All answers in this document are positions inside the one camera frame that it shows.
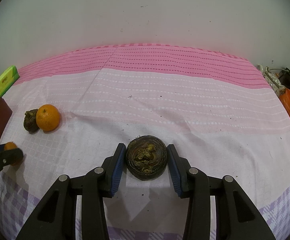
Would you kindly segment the dark mangosteen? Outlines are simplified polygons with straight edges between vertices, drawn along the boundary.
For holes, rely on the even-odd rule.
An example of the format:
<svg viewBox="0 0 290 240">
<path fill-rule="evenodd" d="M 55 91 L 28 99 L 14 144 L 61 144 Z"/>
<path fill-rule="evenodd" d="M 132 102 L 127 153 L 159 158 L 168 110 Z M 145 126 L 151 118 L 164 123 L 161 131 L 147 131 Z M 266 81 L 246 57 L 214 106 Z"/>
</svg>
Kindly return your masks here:
<svg viewBox="0 0 290 240">
<path fill-rule="evenodd" d="M 36 114 L 38 109 L 32 109 L 25 112 L 25 118 L 23 122 L 23 126 L 26 131 L 29 133 L 35 133 L 39 130 L 39 127 L 36 122 Z"/>
<path fill-rule="evenodd" d="M 152 135 L 135 138 L 125 154 L 129 172 L 142 181 L 153 180 L 163 174 L 167 166 L 167 147 Z"/>
</svg>

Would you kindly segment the orange mandarin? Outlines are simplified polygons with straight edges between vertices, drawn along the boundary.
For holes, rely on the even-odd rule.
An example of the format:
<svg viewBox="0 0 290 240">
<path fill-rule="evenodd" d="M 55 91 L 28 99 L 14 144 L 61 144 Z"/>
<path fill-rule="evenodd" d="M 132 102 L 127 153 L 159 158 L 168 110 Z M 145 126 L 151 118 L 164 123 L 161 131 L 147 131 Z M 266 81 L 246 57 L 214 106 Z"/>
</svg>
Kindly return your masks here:
<svg viewBox="0 0 290 240">
<path fill-rule="evenodd" d="M 14 142 L 7 142 L 5 145 L 4 145 L 4 150 L 13 150 L 13 149 L 16 149 L 17 148 L 17 145 L 14 143 Z M 16 166 L 16 165 L 20 165 L 22 163 L 23 159 L 20 158 L 18 159 L 16 162 L 12 163 L 11 166 Z"/>
<path fill-rule="evenodd" d="M 54 105 L 42 105 L 36 113 L 36 124 L 45 132 L 56 129 L 61 121 L 61 115 Z"/>
</svg>

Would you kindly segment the green tissue pack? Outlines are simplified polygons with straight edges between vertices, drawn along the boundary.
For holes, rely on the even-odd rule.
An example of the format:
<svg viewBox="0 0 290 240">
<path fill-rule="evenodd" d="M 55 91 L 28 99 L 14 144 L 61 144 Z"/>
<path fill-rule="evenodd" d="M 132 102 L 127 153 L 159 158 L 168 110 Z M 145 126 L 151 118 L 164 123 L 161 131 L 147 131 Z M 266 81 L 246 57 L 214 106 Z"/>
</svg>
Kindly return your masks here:
<svg viewBox="0 0 290 240">
<path fill-rule="evenodd" d="M 9 66 L 0 75 L 0 97 L 19 79 L 18 70 L 15 65 Z"/>
</svg>

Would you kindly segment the pink purple checked tablecloth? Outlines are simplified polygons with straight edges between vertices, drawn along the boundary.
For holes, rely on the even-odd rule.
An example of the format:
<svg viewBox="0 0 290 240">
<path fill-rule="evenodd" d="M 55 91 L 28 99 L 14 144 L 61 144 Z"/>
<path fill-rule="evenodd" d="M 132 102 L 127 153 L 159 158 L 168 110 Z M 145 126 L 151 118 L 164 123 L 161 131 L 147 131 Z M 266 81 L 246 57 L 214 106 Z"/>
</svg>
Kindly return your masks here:
<svg viewBox="0 0 290 240">
<path fill-rule="evenodd" d="M 290 234 L 290 118 L 249 61 L 158 44 L 96 47 L 29 64 L 4 95 L 1 142 L 25 158 L 0 173 L 0 231 L 15 239 L 62 174 L 81 176 L 119 143 L 153 135 L 212 177 L 236 179 L 276 239 Z M 29 133 L 25 112 L 54 105 L 59 126 Z"/>
</svg>

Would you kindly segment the silver foil bag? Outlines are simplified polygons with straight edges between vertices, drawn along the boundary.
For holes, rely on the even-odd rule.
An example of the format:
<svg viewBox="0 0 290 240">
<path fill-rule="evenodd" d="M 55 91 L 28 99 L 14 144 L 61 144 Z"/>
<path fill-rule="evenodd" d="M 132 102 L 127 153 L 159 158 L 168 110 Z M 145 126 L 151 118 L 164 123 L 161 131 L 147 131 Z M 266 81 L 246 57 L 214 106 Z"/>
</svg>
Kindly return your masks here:
<svg viewBox="0 0 290 240">
<path fill-rule="evenodd" d="M 264 79 L 273 89 L 277 97 L 283 95 L 286 92 L 286 87 L 281 84 L 279 79 L 270 71 L 268 67 L 263 67 L 261 64 L 259 64 L 257 65 L 257 68 L 260 70 Z"/>
</svg>

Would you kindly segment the black bag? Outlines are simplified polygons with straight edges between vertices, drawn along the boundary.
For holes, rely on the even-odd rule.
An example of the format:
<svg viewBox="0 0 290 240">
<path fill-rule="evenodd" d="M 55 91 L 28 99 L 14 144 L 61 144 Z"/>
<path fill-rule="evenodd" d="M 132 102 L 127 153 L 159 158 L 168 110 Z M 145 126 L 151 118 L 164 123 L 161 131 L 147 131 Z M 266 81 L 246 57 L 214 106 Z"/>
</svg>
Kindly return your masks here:
<svg viewBox="0 0 290 240">
<path fill-rule="evenodd" d="M 282 85 L 290 90 L 290 70 L 289 68 L 282 69 L 279 73 L 278 79 Z"/>
</svg>

